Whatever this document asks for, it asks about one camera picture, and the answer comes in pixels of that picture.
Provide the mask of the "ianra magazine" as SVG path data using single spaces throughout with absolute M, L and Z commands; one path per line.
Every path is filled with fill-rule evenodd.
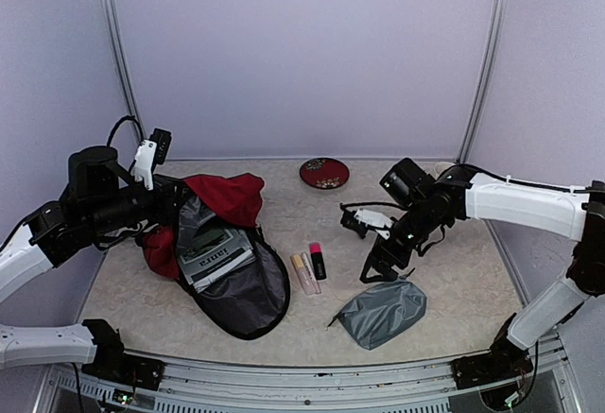
M 176 253 L 186 282 L 196 292 L 256 261 L 246 233 L 229 227 L 204 226 Z

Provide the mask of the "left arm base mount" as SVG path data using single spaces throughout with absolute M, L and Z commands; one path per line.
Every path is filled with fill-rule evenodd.
M 126 353 L 119 332 L 104 319 L 85 319 L 82 325 L 92 334 L 96 345 L 93 362 L 81 366 L 85 374 L 133 388 L 159 389 L 164 362 Z

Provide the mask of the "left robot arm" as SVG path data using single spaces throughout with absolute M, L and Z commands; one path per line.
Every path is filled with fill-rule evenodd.
M 23 218 L 1 247 L 1 298 L 60 267 L 89 247 L 107 250 L 147 225 L 165 225 L 182 182 L 157 175 L 166 142 L 145 140 L 131 170 L 112 146 L 91 146 L 68 159 L 68 183 L 60 198 Z M 120 335 L 103 319 L 64 327 L 1 328 L 1 367 L 79 363 L 126 378 L 132 360 Z

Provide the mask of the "grey pencil pouch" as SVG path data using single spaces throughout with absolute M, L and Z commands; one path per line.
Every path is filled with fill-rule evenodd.
M 406 277 L 372 286 L 347 302 L 327 327 L 339 322 L 361 348 L 371 351 L 399 336 L 427 309 L 424 292 Z

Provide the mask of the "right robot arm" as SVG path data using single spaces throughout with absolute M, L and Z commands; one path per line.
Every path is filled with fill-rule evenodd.
M 437 177 L 405 158 L 380 180 L 403 210 L 399 218 L 357 210 L 354 223 L 372 230 L 377 240 L 365 263 L 364 283 L 391 281 L 411 255 L 432 247 L 429 236 L 459 221 L 490 224 L 518 278 L 556 242 L 571 251 L 568 263 L 554 270 L 553 280 L 533 293 L 527 305 L 505 325 L 483 369 L 494 379 L 506 377 L 527 350 L 552 328 L 566 321 L 591 298 L 604 293 L 604 184 L 559 186 L 497 176 L 478 166 L 457 163 Z

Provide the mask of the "red student backpack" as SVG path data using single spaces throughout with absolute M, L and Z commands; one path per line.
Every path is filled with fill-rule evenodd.
M 272 331 L 290 302 L 285 263 L 257 224 L 264 186 L 251 173 L 157 177 L 157 224 L 136 239 L 152 272 L 177 282 L 214 324 L 243 340 Z

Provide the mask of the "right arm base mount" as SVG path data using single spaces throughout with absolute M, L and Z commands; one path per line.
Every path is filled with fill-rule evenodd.
M 507 338 L 514 317 L 515 314 L 504 322 L 486 352 L 463 356 L 451 362 L 457 389 L 487 385 L 534 370 L 528 350 L 519 349 Z

